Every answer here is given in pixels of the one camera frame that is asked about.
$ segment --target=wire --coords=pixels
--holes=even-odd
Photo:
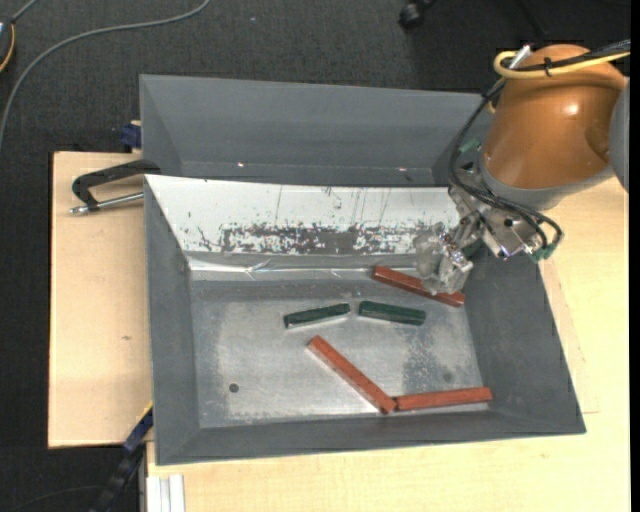
[[[28,507],[29,505],[33,505],[34,503],[37,503],[39,501],[46,500],[46,499],[49,499],[49,498],[53,498],[54,496],[60,496],[61,494],[68,494],[68,493],[71,493],[71,492],[79,492],[79,491],[94,491],[96,489],[100,489],[100,486],[99,485],[85,485],[83,487],[72,487],[70,489],[63,489],[61,491],[56,491],[56,492],[52,492],[52,493],[49,493],[49,494],[44,494],[42,496],[38,496],[37,498],[29,500],[26,503],[23,503],[22,505],[18,505],[16,507],[10,508],[9,510],[7,510],[5,512],[15,512],[16,510],[21,510],[24,507]]]
[[[11,31],[11,43],[9,43],[9,50],[7,51],[6,58],[2,62],[0,62],[0,71],[4,70],[9,64],[11,60],[11,56],[16,47],[16,29],[13,25],[11,25],[7,30]]]
[[[513,58],[517,52],[506,51],[499,53],[493,61],[493,68],[504,78],[528,79],[546,78],[549,76],[571,73],[596,64],[610,62],[631,54],[631,39],[625,39],[597,50],[588,51],[575,57],[559,61],[547,61],[544,64],[518,67],[510,69],[503,64],[506,59]]]
[[[18,91],[20,90],[20,87],[22,86],[22,84],[24,83],[26,78],[29,76],[31,71],[33,71],[33,69],[38,64],[40,64],[40,62],[42,62],[44,59],[46,59],[47,57],[49,57],[53,53],[57,52],[61,48],[64,48],[67,45],[70,45],[70,44],[75,43],[77,41],[80,41],[82,39],[86,39],[88,37],[98,36],[98,35],[101,35],[101,34],[110,34],[112,32],[123,32],[125,30],[136,30],[136,29],[141,29],[141,28],[159,27],[161,25],[168,25],[170,23],[176,23],[176,22],[179,22],[179,21],[184,21],[187,18],[191,18],[192,16],[195,16],[196,14],[198,14],[205,7],[207,7],[207,5],[209,5],[209,3],[211,3],[211,0],[204,0],[204,2],[202,2],[195,9],[192,9],[191,11],[186,12],[184,14],[173,16],[171,18],[164,18],[164,19],[155,20],[155,21],[144,21],[144,22],[140,22],[140,23],[131,23],[131,24],[128,24],[128,25],[116,25],[116,26],[113,26],[113,27],[98,28],[98,29],[95,29],[95,30],[90,30],[88,32],[83,32],[82,34],[78,34],[78,35],[72,36],[72,37],[70,37],[68,39],[65,39],[64,41],[60,41],[59,43],[55,44],[54,46],[52,46],[48,50],[45,50],[44,52],[42,52],[40,55],[38,55],[31,62],[31,64],[29,64],[25,68],[25,70],[22,72],[22,74],[20,75],[20,77],[16,81],[15,85],[13,86],[13,89],[11,90],[11,94],[9,94],[9,99],[7,100],[7,104],[6,104],[5,108],[4,108],[4,112],[2,114],[2,119],[0,119],[0,156],[2,155],[2,143],[4,141],[4,135],[5,135],[5,132],[6,132],[6,129],[7,129],[7,123],[9,121],[9,113],[11,112],[11,107],[13,105],[13,102],[15,101],[15,98],[16,98],[16,96],[18,94]]]
[[[448,167],[449,179],[454,185],[462,188],[469,195],[477,198],[479,201],[482,201],[486,205],[492,206],[494,208],[499,208],[502,210],[507,210],[521,216],[522,219],[531,227],[533,227],[538,233],[538,235],[540,235],[540,238],[542,240],[542,247],[546,248],[548,247],[549,244],[548,244],[546,233],[540,227],[541,223],[549,224],[554,229],[555,231],[555,236],[553,239],[554,244],[557,244],[558,242],[560,242],[560,240],[564,236],[562,229],[560,229],[560,226],[554,220],[547,217],[546,215],[541,214],[536,210],[533,210],[532,208],[528,208],[526,206],[522,206],[522,205],[513,203],[511,201],[508,201],[506,199],[503,199],[501,197],[498,197],[492,194],[488,190],[484,191],[484,190],[480,190],[478,188],[466,185],[460,181],[460,179],[455,173],[456,160],[458,159],[458,156],[459,156],[459,149],[460,149],[460,146],[462,145],[462,141],[467,136],[469,129],[471,128],[471,126],[473,126],[473,123],[478,118],[480,113],[485,109],[485,107],[487,107],[487,105],[491,104],[491,101],[493,99],[495,99],[502,92],[504,84],[505,84],[504,80],[502,79],[498,80],[489,89],[489,91],[483,95],[482,101],[480,102],[478,107],[476,107],[476,110],[473,112],[473,114],[471,114],[467,122],[464,124],[464,126],[458,133],[458,136],[456,137],[456,140],[453,145],[453,150],[451,152],[451,155],[449,156],[449,167]]]
[[[18,19],[21,18],[22,15],[25,14],[29,9],[31,9],[36,3],[38,3],[38,0],[31,0],[30,2],[27,2],[17,13],[12,16],[11,23],[15,23],[16,21],[18,21]]]

